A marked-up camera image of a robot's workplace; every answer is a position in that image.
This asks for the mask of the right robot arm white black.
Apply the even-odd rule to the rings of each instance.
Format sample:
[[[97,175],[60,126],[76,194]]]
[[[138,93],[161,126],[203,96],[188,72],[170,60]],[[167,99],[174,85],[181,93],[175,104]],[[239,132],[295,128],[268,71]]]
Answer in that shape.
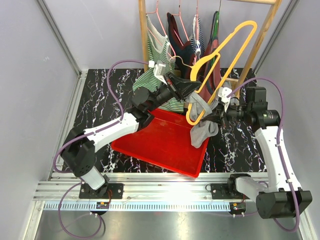
[[[237,199],[246,197],[256,204],[262,219],[298,218],[313,197],[303,190],[285,147],[281,117],[277,110],[269,110],[264,87],[247,87],[245,104],[231,105],[232,90],[218,90],[218,105],[206,120],[220,124],[238,120],[250,126],[260,146],[268,174],[268,185],[255,181],[248,173],[231,174],[224,192]]]

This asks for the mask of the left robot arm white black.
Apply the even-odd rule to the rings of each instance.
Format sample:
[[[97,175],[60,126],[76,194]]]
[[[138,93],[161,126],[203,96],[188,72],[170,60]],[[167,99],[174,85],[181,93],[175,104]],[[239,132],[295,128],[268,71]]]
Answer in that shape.
[[[172,98],[186,100],[201,84],[200,81],[190,81],[168,73],[156,91],[138,87],[130,99],[131,107],[120,117],[85,130],[72,128],[58,155],[77,178],[88,184],[90,193],[101,199],[107,195],[109,179],[95,167],[96,152],[123,136],[146,128],[154,119],[153,110]]]

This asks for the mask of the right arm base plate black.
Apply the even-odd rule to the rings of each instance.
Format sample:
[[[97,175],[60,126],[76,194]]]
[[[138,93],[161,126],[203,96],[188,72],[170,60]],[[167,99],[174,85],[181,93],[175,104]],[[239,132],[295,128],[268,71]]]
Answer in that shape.
[[[230,192],[227,183],[209,183],[205,189],[213,200],[240,200],[242,197]]]

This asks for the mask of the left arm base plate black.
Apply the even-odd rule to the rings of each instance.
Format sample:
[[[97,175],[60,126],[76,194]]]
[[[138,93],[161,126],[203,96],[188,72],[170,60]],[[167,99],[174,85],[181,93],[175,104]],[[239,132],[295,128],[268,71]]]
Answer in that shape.
[[[123,198],[123,183],[108,183],[104,184],[97,190],[92,189],[87,183],[80,187],[80,199],[122,199]]]

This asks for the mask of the green plastic hanger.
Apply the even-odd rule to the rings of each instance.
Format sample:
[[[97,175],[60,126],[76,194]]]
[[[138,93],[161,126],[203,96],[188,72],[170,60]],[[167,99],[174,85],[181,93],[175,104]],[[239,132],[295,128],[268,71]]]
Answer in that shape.
[[[221,4],[222,1],[219,1],[219,8],[217,11],[214,12],[212,18],[212,25],[211,25],[211,33],[210,33],[210,51],[213,52],[218,44],[219,44],[219,26],[220,26],[220,12],[221,12]]]

